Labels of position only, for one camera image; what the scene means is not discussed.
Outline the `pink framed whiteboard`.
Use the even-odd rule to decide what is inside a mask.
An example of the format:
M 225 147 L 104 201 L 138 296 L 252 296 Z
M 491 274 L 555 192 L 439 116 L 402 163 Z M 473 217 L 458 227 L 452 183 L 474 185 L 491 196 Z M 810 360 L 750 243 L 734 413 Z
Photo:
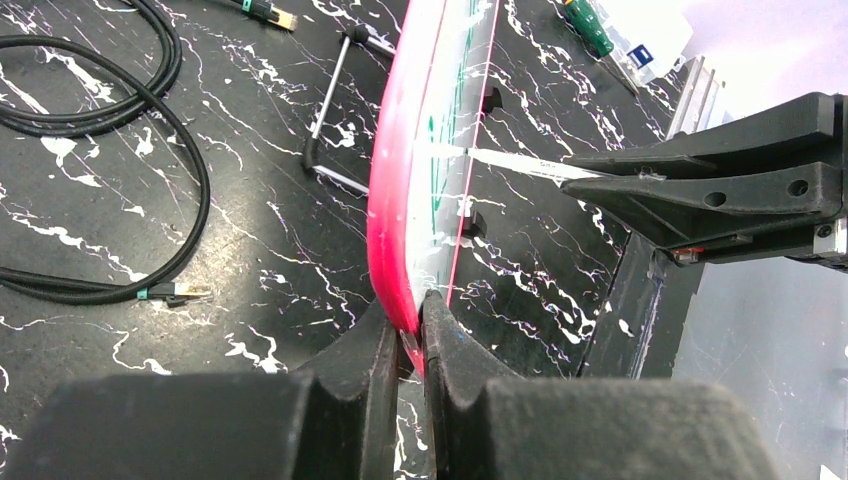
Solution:
M 451 296 L 496 1 L 411 1 L 383 93 L 367 204 L 370 280 L 414 368 L 426 293 Z

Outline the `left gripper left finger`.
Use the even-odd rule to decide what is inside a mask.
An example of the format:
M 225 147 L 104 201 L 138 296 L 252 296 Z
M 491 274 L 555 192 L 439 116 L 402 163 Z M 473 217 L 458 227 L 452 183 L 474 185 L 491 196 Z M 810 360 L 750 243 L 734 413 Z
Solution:
M 398 341 L 378 303 L 293 372 L 121 375 L 57 388 L 8 479 L 388 479 Z

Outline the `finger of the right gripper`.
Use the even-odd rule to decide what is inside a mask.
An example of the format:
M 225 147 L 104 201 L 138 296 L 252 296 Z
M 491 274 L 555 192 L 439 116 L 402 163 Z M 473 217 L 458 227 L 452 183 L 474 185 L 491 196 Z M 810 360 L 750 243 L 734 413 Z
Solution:
M 600 207 L 678 264 L 789 257 L 847 262 L 840 169 L 823 162 L 702 179 L 594 178 L 565 194 Z
M 845 97 L 813 92 L 757 114 L 642 147 L 575 155 L 569 166 L 630 176 L 733 176 L 823 161 L 845 132 Z

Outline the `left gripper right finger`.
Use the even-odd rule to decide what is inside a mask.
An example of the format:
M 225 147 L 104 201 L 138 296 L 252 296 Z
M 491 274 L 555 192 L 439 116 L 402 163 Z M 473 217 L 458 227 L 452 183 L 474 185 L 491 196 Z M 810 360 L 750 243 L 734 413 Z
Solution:
M 705 383 L 523 377 L 442 295 L 421 310 L 440 479 L 775 479 L 745 406 Z

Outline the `white green whiteboard marker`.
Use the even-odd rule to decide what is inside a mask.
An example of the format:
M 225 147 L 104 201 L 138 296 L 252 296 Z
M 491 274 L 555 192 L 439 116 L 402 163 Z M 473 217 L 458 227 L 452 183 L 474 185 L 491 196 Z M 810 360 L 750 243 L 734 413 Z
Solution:
M 603 176 L 603 173 L 593 172 L 564 163 L 541 160 L 526 155 L 498 152 L 491 149 L 468 148 L 465 150 L 465 153 L 472 159 L 490 166 L 557 182 Z

